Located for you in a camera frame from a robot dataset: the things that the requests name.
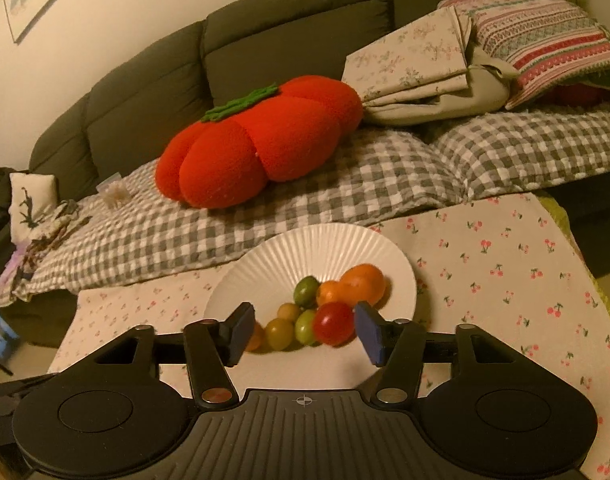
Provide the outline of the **orange tangerine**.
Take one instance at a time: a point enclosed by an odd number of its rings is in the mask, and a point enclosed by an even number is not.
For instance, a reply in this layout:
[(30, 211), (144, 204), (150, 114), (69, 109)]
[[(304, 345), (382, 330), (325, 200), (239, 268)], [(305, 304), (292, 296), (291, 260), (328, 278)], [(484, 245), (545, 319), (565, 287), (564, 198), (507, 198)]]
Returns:
[(341, 298), (349, 307), (365, 301), (374, 307), (385, 295), (383, 272), (371, 263), (361, 263), (347, 270), (340, 279)]
[(246, 352), (255, 352), (262, 348), (262, 345), (265, 341), (265, 330), (264, 328), (256, 322), (254, 325), (254, 330), (252, 336), (250, 336), (250, 340), (248, 341), (245, 351)]
[(316, 304), (322, 307), (324, 304), (349, 304), (349, 287), (341, 281), (325, 281), (321, 283), (316, 291)]

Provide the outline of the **olive green fruit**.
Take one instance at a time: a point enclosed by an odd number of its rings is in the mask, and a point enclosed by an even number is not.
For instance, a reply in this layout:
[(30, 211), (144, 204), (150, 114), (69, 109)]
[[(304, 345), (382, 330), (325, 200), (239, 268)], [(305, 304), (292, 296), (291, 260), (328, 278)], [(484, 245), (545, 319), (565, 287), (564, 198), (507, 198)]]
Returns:
[(274, 318), (265, 327), (268, 346), (274, 351), (283, 351), (294, 340), (294, 324), (285, 318)]

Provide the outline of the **red tomato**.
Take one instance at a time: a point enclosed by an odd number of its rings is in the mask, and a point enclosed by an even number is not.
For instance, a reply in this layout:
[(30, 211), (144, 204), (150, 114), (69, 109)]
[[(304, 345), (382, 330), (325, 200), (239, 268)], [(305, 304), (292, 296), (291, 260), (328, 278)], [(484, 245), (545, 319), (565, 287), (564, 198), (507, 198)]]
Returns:
[(354, 310), (342, 302), (322, 304), (314, 315), (312, 328), (322, 344), (332, 347), (344, 344), (355, 331)]

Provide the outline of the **orange tangerine bottom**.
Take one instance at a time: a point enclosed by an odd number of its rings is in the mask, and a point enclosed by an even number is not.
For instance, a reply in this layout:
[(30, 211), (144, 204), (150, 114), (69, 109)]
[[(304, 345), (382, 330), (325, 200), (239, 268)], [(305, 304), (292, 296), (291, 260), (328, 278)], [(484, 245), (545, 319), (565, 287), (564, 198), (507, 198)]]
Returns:
[(374, 307), (385, 295), (383, 272), (371, 263), (361, 263), (347, 270), (340, 279), (341, 298), (349, 307), (365, 301)]

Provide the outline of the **small yellow-green fruit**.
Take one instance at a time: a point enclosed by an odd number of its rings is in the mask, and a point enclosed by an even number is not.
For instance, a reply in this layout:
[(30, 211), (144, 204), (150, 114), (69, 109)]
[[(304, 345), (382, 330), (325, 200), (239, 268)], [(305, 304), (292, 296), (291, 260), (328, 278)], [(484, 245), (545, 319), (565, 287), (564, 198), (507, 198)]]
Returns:
[(281, 304), (279, 309), (277, 310), (277, 318), (282, 318), (282, 320), (288, 321), (294, 324), (299, 315), (302, 314), (302, 308), (297, 304), (292, 304), (291, 302), (286, 302), (285, 304)]

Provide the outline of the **orange tangerine top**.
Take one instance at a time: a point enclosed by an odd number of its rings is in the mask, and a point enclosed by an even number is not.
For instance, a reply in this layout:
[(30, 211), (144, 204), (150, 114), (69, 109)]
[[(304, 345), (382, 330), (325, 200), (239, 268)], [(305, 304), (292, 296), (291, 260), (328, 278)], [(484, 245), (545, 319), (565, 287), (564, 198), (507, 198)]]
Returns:
[(316, 304), (322, 307), (324, 304), (349, 304), (349, 287), (341, 281), (325, 281), (321, 283), (316, 291)]

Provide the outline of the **large green tomato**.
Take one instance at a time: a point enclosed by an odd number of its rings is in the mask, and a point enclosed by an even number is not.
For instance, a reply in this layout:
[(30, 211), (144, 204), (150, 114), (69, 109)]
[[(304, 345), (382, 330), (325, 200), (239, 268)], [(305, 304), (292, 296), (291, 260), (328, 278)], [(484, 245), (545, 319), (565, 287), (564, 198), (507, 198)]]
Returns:
[(295, 338), (304, 346), (312, 346), (318, 342), (314, 333), (314, 318), (316, 311), (312, 309), (303, 310), (295, 322)]

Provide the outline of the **small green fruit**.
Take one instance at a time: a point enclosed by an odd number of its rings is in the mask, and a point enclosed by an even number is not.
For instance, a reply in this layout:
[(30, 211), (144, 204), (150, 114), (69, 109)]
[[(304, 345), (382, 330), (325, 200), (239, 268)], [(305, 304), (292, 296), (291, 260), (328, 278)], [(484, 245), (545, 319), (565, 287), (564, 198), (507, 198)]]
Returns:
[(293, 302), (304, 309), (311, 308), (316, 303), (320, 282), (312, 275), (302, 278), (294, 287)]

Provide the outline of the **cherry print tablecloth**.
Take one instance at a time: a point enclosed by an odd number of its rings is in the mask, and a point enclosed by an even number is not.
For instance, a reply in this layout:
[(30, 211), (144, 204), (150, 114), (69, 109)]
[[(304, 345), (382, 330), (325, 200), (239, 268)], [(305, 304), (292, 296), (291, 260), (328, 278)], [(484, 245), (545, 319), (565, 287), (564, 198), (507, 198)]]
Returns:
[[(540, 200), (488, 198), (371, 230), (394, 242), (412, 265), (413, 321), (437, 333), (461, 323), (480, 326), (590, 400), (599, 425), (582, 472), (610, 479), (610, 314)], [(52, 370), (64, 370), (132, 326), (150, 324), (161, 333), (181, 311), (195, 313), (225, 266), (82, 292)]]

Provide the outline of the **grey checkered blanket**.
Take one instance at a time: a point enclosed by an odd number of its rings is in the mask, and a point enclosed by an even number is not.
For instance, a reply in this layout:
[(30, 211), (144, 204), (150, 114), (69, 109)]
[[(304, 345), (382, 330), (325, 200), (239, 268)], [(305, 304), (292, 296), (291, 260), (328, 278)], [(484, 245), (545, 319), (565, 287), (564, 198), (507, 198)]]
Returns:
[(147, 162), (126, 179), (130, 202), (89, 196), (28, 268), (6, 272), (0, 307), (50, 290), (127, 285), (240, 258), (279, 233), (318, 223), (370, 226), (425, 209), (551, 188), (610, 173), (610, 105), (532, 108), (448, 120), (424, 138), (363, 128), (307, 177), (272, 184), (248, 203), (192, 209), (156, 188)]

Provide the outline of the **floral fabric at sofa edge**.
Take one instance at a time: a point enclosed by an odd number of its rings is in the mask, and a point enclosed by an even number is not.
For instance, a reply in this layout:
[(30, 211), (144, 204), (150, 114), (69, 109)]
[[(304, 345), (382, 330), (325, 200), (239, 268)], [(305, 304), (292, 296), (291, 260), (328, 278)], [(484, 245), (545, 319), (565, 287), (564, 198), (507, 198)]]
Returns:
[(31, 300), (34, 293), (28, 287), (40, 263), (90, 220), (88, 209), (74, 200), (62, 200), (47, 214), (28, 240), (17, 246), (0, 274), (0, 308)]

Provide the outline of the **small white embroidered pillow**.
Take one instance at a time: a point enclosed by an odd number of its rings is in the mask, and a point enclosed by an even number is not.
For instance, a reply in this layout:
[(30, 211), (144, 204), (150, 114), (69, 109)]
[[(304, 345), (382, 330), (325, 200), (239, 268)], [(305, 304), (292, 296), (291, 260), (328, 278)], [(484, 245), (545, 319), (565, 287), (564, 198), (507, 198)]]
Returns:
[(11, 242), (18, 246), (31, 240), (58, 203), (58, 190), (53, 174), (12, 172)]

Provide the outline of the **red pumpkin plush cushion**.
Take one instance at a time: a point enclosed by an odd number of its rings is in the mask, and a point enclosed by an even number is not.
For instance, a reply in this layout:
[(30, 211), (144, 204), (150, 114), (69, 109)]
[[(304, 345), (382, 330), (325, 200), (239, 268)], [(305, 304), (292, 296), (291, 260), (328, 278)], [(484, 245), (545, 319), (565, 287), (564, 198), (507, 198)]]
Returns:
[(270, 84), (216, 106), (169, 142), (158, 190), (194, 208), (239, 205), (268, 182), (318, 169), (359, 126), (362, 103), (344, 82), (317, 75)]

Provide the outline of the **folded floral beige bedding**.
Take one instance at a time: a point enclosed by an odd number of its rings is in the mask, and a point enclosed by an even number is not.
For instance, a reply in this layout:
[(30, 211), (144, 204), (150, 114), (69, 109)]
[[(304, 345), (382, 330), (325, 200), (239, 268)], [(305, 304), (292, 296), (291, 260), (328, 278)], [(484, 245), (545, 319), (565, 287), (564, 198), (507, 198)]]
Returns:
[(473, 39), (469, 16), (445, 6), (348, 55), (343, 81), (364, 120), (405, 127), (500, 110), (518, 70)]

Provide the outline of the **striped patterned pillow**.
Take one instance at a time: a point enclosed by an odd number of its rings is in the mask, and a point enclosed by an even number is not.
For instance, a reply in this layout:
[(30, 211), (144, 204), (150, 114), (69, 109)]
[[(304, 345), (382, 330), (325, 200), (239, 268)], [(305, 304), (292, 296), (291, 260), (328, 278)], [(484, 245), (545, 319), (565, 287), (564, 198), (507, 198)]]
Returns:
[(610, 33), (566, 0), (442, 0), (472, 21), (474, 41), (518, 71), (506, 109), (564, 81), (610, 69)]

